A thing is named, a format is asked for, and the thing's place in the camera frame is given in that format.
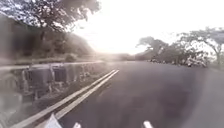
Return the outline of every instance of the road marking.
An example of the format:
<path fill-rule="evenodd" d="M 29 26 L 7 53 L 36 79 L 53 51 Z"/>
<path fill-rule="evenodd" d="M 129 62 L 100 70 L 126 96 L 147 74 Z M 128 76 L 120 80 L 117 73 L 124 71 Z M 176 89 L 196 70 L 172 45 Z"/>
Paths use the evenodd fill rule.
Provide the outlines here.
<path fill-rule="evenodd" d="M 110 78 L 112 78 L 116 73 L 118 73 L 119 70 L 112 73 L 109 77 L 101 81 L 98 85 L 96 85 L 94 88 L 89 90 L 87 93 L 83 94 L 81 97 L 79 97 L 77 100 L 73 101 L 71 104 L 60 110 L 55 114 L 56 119 L 61 119 L 65 114 L 67 114 L 69 111 L 74 109 L 77 105 L 79 105 L 82 101 L 84 101 L 89 95 L 91 95 L 93 92 L 95 92 L 98 88 L 100 88 L 102 85 L 104 85 Z M 43 121 L 39 125 L 37 125 L 35 128 L 44 128 L 47 120 Z"/>
<path fill-rule="evenodd" d="M 96 80 L 95 82 L 93 82 L 92 84 L 80 89 L 79 91 L 69 95 L 68 97 L 64 98 L 63 100 L 59 101 L 58 103 L 42 110 L 41 112 L 11 126 L 10 128 L 23 128 L 26 127 L 32 123 L 34 123 L 35 121 L 37 121 L 38 119 L 42 118 L 43 116 L 47 115 L 48 113 L 52 112 L 53 110 L 55 110 L 56 108 L 60 107 L 61 105 L 63 105 L 64 103 L 68 102 L 69 100 L 73 99 L 74 97 L 78 96 L 79 94 L 81 94 L 82 92 L 86 91 L 87 89 L 89 89 L 90 87 L 94 86 L 95 84 L 99 83 L 101 80 L 105 79 L 106 77 L 108 77 L 109 75 L 111 75 L 112 73 L 114 73 L 115 70 L 112 70 L 111 72 L 109 72 L 108 74 L 104 75 L 103 77 L 99 78 L 98 80 Z"/>

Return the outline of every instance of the sunlight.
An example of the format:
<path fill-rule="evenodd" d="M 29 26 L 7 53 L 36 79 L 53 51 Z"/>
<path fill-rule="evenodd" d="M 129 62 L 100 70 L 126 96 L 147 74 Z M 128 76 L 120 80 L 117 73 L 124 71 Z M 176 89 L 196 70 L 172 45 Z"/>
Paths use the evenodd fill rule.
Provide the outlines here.
<path fill-rule="evenodd" d="M 79 22 L 84 29 L 75 33 L 96 51 L 134 54 L 144 50 L 135 47 L 144 36 L 172 43 L 175 33 L 223 26 L 221 5 L 222 1 L 211 0 L 101 0 L 102 9 L 88 22 Z"/>

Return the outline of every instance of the hillside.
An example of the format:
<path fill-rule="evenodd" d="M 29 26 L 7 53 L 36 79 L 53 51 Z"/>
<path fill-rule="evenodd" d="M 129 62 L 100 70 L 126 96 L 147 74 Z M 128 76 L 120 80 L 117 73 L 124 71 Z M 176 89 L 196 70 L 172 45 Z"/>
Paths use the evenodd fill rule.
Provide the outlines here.
<path fill-rule="evenodd" d="M 94 51 L 85 39 L 65 32 L 40 29 L 0 15 L 1 58 L 48 58 L 73 53 L 78 57 Z"/>

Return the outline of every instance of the asphalt road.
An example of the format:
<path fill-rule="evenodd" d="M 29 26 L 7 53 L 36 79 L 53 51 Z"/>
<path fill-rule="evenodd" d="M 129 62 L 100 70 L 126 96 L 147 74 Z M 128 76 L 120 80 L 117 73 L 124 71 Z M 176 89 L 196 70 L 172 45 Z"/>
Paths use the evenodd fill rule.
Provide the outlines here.
<path fill-rule="evenodd" d="M 103 88 L 59 120 L 63 128 L 223 128 L 221 72 L 147 62 L 113 63 Z"/>

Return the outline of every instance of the foliage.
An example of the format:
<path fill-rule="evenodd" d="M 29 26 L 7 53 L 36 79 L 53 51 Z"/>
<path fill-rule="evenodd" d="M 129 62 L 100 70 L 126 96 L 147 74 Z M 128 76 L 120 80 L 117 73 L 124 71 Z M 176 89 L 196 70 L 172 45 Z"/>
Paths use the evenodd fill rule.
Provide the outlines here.
<path fill-rule="evenodd" d="M 216 54 L 217 65 L 220 67 L 220 55 L 224 44 L 224 30 L 206 28 L 205 30 L 191 31 L 179 34 L 179 42 L 204 43 L 210 46 Z"/>
<path fill-rule="evenodd" d="M 171 45 L 153 37 L 141 38 L 138 45 L 147 46 L 144 53 L 138 54 L 137 59 L 155 59 L 160 62 L 183 64 L 188 58 L 197 59 L 198 56 L 203 56 L 203 51 L 198 51 L 187 43 L 173 43 Z"/>
<path fill-rule="evenodd" d="M 67 54 L 65 57 L 65 62 L 75 62 L 77 60 L 77 56 L 74 54 Z"/>
<path fill-rule="evenodd" d="M 81 37 L 69 33 L 47 30 L 43 41 L 39 38 L 42 30 L 38 27 L 7 18 L 7 25 L 10 26 L 9 40 L 0 43 L 1 49 L 6 49 L 7 56 L 11 58 L 52 58 L 66 53 L 74 53 L 79 56 L 89 55 L 93 52 L 87 42 Z"/>
<path fill-rule="evenodd" d="M 97 0 L 1 0 L 0 11 L 15 20 L 54 31 L 71 31 L 75 21 L 99 10 Z"/>

